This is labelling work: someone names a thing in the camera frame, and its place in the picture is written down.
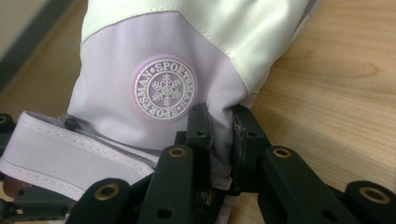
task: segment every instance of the wooden table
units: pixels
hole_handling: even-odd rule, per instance
[[[80,67],[77,2],[0,94],[0,111],[64,113]],[[322,0],[252,108],[274,145],[340,190],[365,179],[396,192],[395,12],[393,0]],[[263,223],[256,198],[243,194],[230,223]]]

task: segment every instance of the light purple fabric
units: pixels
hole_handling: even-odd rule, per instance
[[[195,100],[196,75],[184,60],[170,55],[150,58],[134,74],[135,103],[149,119],[172,121],[183,117]]]
[[[1,157],[0,169],[78,200],[90,185],[104,178],[120,178],[132,185],[152,173],[149,164],[156,164],[155,158],[125,151],[70,132],[58,119],[23,112]]]
[[[136,104],[132,86],[153,57],[185,61],[195,74],[194,104],[207,102],[212,116],[215,185],[231,183],[232,143],[229,107],[248,91],[229,58],[202,37],[178,12],[154,13],[106,27],[81,45],[82,68],[68,114],[117,142],[161,150],[187,128],[187,116],[168,122],[148,119]]]

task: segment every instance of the white fabric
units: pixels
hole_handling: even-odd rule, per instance
[[[152,167],[139,157],[70,132],[57,119],[24,112],[0,160],[0,169],[78,200],[92,183],[104,178],[133,184],[151,174]]]
[[[227,55],[249,93],[283,53],[308,0],[145,0],[90,1],[82,43],[101,29],[149,13],[178,11]]]
[[[223,205],[220,208],[218,218],[216,219],[216,224],[226,224],[228,222],[228,218],[230,217],[233,206],[238,204],[239,201],[240,196],[226,195]]]
[[[90,1],[81,73],[67,111],[81,130],[24,113],[0,170],[73,199],[106,177],[132,184],[155,167],[158,158],[148,153],[172,145],[176,132],[186,130],[188,108],[206,102],[212,184],[228,189],[230,107],[253,104],[270,66],[310,17],[312,2]],[[158,60],[177,69],[169,63],[166,70]]]

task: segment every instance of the snowflake emblem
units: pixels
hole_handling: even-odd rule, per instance
[[[176,57],[156,59],[136,71],[134,98],[142,113],[156,120],[181,118],[196,94],[196,79],[191,68]]]
[[[151,99],[154,102],[163,101],[166,106],[171,106],[172,101],[181,99],[182,93],[179,91],[181,80],[172,80],[169,74],[163,75],[163,80],[153,81],[151,87],[156,91]]]

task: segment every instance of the circular patch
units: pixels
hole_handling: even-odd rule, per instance
[[[134,98],[145,115],[156,120],[180,118],[192,105],[195,75],[175,57],[154,60],[138,71]]]

